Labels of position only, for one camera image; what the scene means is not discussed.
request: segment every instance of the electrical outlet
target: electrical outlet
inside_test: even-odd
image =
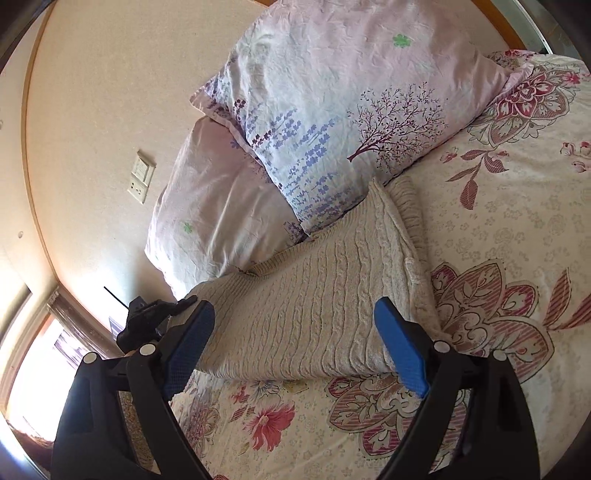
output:
[[[133,198],[135,198],[142,205],[146,201],[146,195],[148,194],[148,187],[141,180],[139,180],[135,175],[132,175],[129,178],[129,184],[127,185],[127,191],[130,192],[130,194],[132,194]]]

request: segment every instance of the beige wall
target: beige wall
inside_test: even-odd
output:
[[[27,322],[57,286],[31,214],[21,150],[23,88],[42,21],[43,15],[26,33],[0,74],[0,247],[33,294],[2,344],[0,371]]]
[[[248,0],[58,0],[31,79],[27,150],[47,249],[97,319],[172,299],[143,249],[154,203],[215,74],[264,7]],[[144,205],[127,193],[137,150],[157,164]]]
[[[478,10],[471,0],[440,0],[439,2],[456,13],[471,42],[484,55],[509,48],[485,14]]]

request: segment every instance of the bedspread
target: bedspread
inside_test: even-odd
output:
[[[456,349],[510,358],[545,475],[591,410],[591,82],[581,62],[517,51],[530,77],[408,170],[431,282]],[[195,372],[173,400],[217,480],[375,479],[418,407],[396,373],[224,382]],[[465,417],[458,396],[437,458]]]

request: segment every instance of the pillow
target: pillow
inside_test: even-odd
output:
[[[265,169],[205,117],[185,140],[152,215],[145,253],[177,299],[247,270],[304,236]]]
[[[280,0],[191,102],[311,233],[469,124],[508,76],[433,0]]]

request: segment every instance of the wall plate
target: wall plate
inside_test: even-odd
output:
[[[129,177],[129,183],[127,185],[127,191],[142,205],[146,201],[146,195],[148,194],[148,186],[142,182],[135,175]]]
[[[142,152],[138,151],[131,173],[139,178],[144,185],[150,186],[155,169],[156,165],[145,155],[142,155]]]

